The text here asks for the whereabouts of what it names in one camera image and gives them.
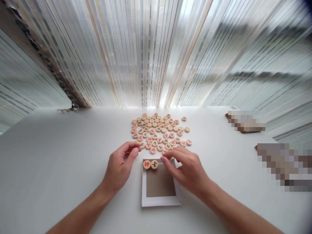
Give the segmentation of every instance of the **finger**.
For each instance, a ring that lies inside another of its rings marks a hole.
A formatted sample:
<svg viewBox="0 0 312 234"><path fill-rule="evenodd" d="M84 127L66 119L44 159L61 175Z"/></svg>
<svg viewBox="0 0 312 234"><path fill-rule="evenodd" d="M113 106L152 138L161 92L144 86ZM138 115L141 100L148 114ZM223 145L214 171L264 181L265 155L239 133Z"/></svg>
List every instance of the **finger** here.
<svg viewBox="0 0 312 234"><path fill-rule="evenodd" d="M165 168L167 169L167 171L174 177L174 178L178 178L179 177L179 170L176 169L169 161L168 158L166 157L160 157L160 160L163 162L163 164L165 165Z"/></svg>
<svg viewBox="0 0 312 234"><path fill-rule="evenodd" d="M124 153L126 153L128 151L129 148L135 148L135 147L140 147L140 143L136 143L134 141L127 141L126 143L124 143L122 146L120 146L117 151L122 151Z"/></svg>
<svg viewBox="0 0 312 234"><path fill-rule="evenodd" d="M129 156L128 156L128 158L127 158L127 161L126 161L126 165L128 166L128 167L130 167L130 168L132 168L132 164L133 164L133 162L134 162L134 160L136 159L136 157L139 155L139 149L138 148L134 148L131 152L130 152L130 154L129 154Z"/></svg>
<svg viewBox="0 0 312 234"><path fill-rule="evenodd" d="M174 157L176 160L179 160L180 162L182 162L182 164L187 163L187 160L188 160L187 155L176 150L176 148L174 148L174 150L170 150L164 153L163 156L166 157L167 159Z"/></svg>

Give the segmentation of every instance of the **box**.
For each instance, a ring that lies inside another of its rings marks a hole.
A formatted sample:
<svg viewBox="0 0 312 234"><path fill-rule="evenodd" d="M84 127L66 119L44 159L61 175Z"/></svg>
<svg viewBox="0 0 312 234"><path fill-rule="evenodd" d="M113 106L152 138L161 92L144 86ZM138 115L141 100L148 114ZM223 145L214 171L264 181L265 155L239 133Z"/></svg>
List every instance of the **box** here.
<svg viewBox="0 0 312 234"><path fill-rule="evenodd" d="M156 160L156 170L145 170L145 160ZM170 163L176 167L175 160ZM182 205L181 191L178 182L166 170L160 159L143 159L142 161L142 207Z"/></svg>

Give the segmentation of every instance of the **white table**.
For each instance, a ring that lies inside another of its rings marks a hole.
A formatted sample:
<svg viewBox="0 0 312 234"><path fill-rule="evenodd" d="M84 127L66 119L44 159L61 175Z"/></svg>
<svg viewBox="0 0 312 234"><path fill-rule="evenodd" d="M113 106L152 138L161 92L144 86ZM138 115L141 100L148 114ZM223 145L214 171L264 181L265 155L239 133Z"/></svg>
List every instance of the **white table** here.
<svg viewBox="0 0 312 234"><path fill-rule="evenodd" d="M143 112L170 113L189 126L209 177L234 198L286 233L304 233L312 193L284 192L258 161L266 133L229 128L229 107L93 108L57 113L39 109L0 136L0 233L43 233L75 208L101 182L111 152L131 136L131 120ZM226 233L219 218L181 188L179 207L141 208L141 160L125 187L104 210L91 233Z"/></svg>

